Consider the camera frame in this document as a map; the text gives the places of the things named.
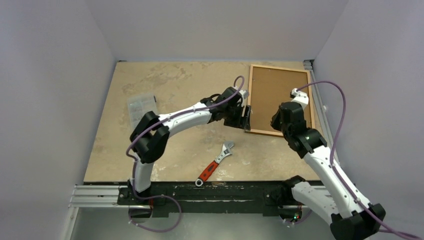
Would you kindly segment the wooden picture frame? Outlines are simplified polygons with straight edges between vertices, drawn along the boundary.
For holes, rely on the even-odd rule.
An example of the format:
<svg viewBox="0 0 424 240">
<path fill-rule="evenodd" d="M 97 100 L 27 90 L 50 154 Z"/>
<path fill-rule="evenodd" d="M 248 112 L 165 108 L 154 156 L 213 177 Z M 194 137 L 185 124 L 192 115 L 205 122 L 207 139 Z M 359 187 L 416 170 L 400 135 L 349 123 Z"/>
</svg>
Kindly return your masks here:
<svg viewBox="0 0 424 240">
<path fill-rule="evenodd" d="M 292 99 L 290 94 L 294 88 L 305 86 L 311 82 L 311 74 L 307 70 L 251 64 L 247 104 L 250 109 L 249 134 L 282 137 L 279 130 L 271 127 L 272 116 L 283 102 Z"/>
</svg>

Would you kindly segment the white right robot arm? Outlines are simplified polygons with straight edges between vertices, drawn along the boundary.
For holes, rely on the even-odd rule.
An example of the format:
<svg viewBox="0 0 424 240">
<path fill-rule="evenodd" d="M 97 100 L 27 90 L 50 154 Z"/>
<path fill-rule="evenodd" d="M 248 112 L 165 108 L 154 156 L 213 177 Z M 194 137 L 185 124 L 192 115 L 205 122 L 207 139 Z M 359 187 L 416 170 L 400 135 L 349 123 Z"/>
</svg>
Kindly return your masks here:
<svg viewBox="0 0 424 240">
<path fill-rule="evenodd" d="M 317 192 L 306 182 L 289 184 L 280 196 L 288 204 L 306 204 L 325 220 L 337 240 L 365 240 L 379 231 L 386 211 L 379 203 L 372 204 L 349 180 L 336 161 L 321 133 L 307 127 L 300 103 L 283 102 L 271 119 L 271 126 L 280 130 L 289 147 L 317 174 L 329 196 Z"/>
</svg>

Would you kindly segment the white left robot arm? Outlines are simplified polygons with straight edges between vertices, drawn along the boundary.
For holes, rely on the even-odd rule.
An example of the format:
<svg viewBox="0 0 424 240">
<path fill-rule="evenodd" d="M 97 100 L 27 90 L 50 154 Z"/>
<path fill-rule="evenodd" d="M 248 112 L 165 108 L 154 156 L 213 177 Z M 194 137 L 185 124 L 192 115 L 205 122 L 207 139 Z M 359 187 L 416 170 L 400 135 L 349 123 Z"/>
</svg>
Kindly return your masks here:
<svg viewBox="0 0 424 240">
<path fill-rule="evenodd" d="M 231 86 L 221 94 L 213 94 L 191 107 L 173 113 L 147 112 L 130 135 L 131 143 L 126 150 L 126 155 L 134 160 L 130 199 L 138 205 L 148 201 L 154 163 L 162 157 L 172 136 L 196 126 L 219 121 L 231 128 L 248 129 L 248 96 L 247 90 Z"/>
</svg>

